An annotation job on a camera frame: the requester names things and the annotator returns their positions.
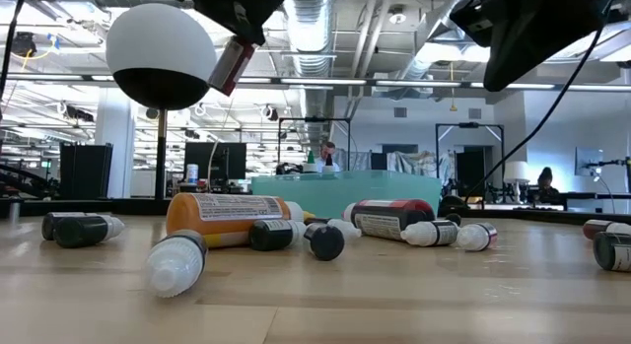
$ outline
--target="translucent blue container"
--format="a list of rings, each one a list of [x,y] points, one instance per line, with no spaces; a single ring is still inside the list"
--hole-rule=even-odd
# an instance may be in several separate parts
[[[346,206],[364,199],[423,199],[438,213],[441,182],[402,172],[359,171],[257,176],[251,189],[254,195],[297,202],[318,217],[340,218]]]

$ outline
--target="person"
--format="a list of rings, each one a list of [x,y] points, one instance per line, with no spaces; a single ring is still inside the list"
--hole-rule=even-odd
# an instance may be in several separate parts
[[[333,158],[335,154],[335,143],[333,142],[324,142],[321,146],[319,146],[319,158],[315,160],[315,165],[317,166],[317,172],[322,172],[322,168],[326,166],[326,158],[330,155]],[[336,162],[333,162],[333,168],[336,172],[341,172],[339,165]]]
[[[539,179],[536,181],[539,186],[539,201],[543,203],[555,203],[559,199],[559,190],[552,187],[552,169],[545,167]]]

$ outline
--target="table lamp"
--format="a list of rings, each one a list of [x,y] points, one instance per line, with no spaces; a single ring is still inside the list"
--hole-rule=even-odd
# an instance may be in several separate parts
[[[515,184],[515,198],[517,203],[521,204],[520,183],[530,181],[528,179],[528,163],[522,161],[506,163],[504,181]]]

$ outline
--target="black base of sphere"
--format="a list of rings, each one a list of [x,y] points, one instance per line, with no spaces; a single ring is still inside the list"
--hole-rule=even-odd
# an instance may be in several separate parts
[[[199,102],[208,83],[188,74],[156,69],[130,68],[113,74],[118,87],[143,106],[179,110]]]

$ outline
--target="table surface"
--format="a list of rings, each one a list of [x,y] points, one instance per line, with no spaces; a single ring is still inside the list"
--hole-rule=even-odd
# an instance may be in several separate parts
[[[159,300],[141,268],[164,218],[123,220],[83,249],[43,241],[40,218],[0,224],[3,343],[631,341],[631,274],[601,270],[576,226],[493,220],[498,246],[479,253],[373,238],[331,262],[214,250],[193,289]]]

